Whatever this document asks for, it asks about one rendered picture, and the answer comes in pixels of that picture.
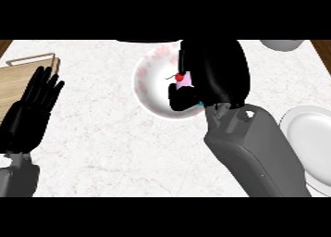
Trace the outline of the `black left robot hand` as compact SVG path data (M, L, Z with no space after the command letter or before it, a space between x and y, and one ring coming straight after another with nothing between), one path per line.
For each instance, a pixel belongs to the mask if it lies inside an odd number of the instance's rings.
M0 123L0 154L27 154L43 140L50 111L65 86L50 72L52 67L36 69L22 97L9 107Z

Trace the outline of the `pink cupcake with cherry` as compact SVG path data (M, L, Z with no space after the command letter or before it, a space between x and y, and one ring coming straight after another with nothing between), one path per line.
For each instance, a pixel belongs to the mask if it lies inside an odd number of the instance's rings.
M195 95L190 72L183 75L176 73L174 83L168 86L168 100L173 111L183 111L201 103Z

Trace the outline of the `black round object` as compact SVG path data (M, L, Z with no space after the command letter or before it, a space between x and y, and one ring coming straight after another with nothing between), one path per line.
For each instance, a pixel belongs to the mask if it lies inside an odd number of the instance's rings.
M176 42L179 41L177 39L171 39L171 40L130 40L130 39L117 39L117 41L120 42L126 42L126 43L139 43L139 44L158 44L158 43L170 43L170 42Z

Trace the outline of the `white plate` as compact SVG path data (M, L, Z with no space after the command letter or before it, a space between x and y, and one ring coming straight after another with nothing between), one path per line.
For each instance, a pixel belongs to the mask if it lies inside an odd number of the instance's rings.
M280 119L280 130L303 163L307 185L331 196L331 111L294 107Z

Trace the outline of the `white bowl with pink pattern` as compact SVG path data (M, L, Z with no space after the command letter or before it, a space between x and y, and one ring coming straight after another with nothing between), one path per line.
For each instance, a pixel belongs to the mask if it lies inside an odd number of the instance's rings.
M190 120L204 113L199 105L180 112L170 107L168 85L190 85L187 81L182 82L174 78L177 57L179 43L159 45L139 59L131 76L131 89L142 108L158 119L170 121Z

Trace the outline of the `grey round bowl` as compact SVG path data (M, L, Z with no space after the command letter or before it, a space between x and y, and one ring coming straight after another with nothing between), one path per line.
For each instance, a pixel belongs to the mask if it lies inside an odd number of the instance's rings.
M272 50L289 52L303 44L303 40L261 40L261 44Z

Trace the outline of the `wooden cutting board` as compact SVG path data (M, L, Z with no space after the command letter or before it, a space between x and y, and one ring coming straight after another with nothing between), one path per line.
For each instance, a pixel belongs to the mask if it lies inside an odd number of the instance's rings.
M53 53L12 59L0 68L0 122L9 107L21 97L28 85L28 80L36 69L43 66L52 67L52 74L59 70L61 59Z

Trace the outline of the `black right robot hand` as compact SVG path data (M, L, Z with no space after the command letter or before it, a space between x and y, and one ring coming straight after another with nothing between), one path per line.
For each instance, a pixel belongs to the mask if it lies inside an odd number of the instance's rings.
M245 105L249 91L248 62L236 40L183 40L177 71L180 75L190 73L192 85L176 88L170 84L173 111L183 111L198 103L204 107L229 103L230 109Z

